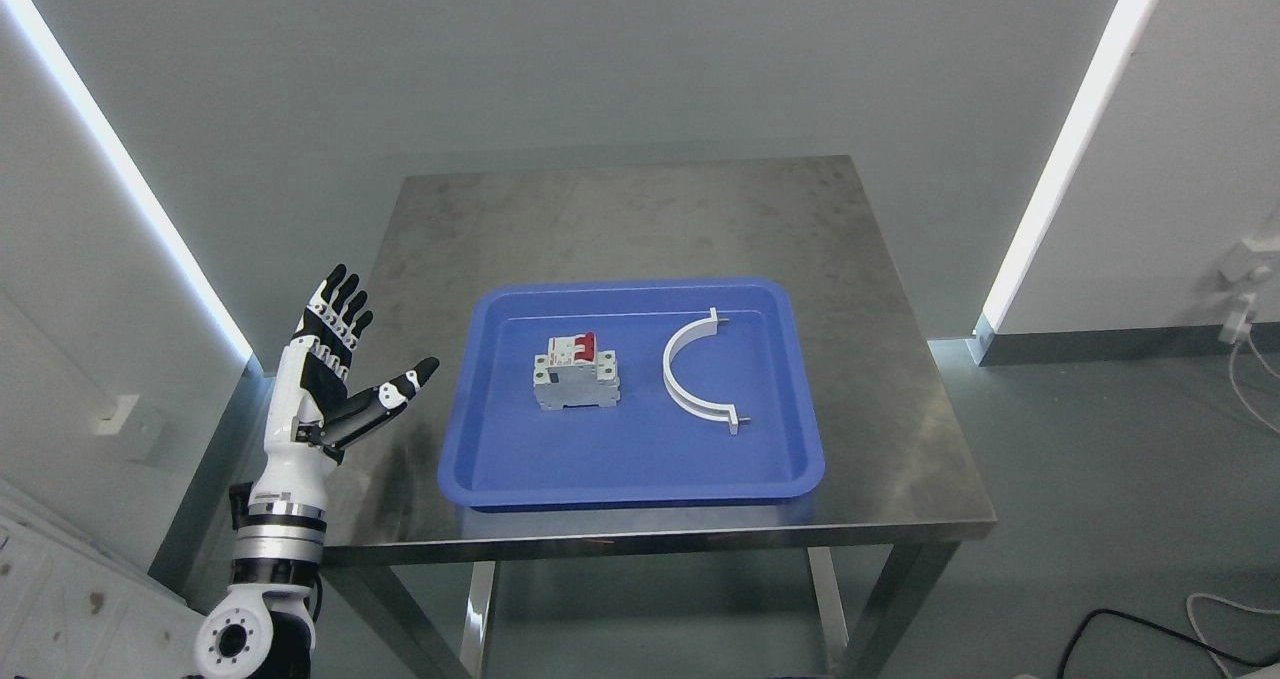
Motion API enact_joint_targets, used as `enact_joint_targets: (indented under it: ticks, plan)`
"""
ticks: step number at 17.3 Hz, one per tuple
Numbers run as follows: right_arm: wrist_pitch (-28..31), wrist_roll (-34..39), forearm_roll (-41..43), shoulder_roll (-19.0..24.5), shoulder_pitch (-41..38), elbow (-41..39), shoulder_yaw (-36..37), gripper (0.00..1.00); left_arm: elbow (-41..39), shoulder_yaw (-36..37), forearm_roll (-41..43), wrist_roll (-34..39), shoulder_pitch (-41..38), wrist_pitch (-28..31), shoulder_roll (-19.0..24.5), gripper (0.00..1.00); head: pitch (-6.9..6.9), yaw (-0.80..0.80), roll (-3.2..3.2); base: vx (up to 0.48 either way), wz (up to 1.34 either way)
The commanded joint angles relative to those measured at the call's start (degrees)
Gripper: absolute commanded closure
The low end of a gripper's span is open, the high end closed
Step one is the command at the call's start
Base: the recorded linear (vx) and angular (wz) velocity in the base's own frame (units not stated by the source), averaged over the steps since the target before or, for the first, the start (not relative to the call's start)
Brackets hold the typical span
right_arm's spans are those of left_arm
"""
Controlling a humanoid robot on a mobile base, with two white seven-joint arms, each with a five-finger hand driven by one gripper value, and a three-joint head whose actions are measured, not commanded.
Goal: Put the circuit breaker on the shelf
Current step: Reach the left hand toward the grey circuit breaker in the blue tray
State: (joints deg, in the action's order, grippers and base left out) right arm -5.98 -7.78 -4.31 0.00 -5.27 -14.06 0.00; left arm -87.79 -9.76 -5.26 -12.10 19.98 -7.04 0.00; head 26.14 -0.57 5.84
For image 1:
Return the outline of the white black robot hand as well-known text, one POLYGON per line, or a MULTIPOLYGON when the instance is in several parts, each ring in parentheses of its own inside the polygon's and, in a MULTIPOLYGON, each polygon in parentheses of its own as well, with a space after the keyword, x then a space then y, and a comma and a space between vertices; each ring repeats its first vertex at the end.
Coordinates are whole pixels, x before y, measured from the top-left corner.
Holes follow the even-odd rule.
POLYGON ((440 366, 425 357, 380 384, 352 392, 349 369, 372 322, 369 295, 335 265, 305 304, 282 350, 262 441, 266 466, 251 500, 323 507, 328 477, 346 450, 399 416, 440 366))

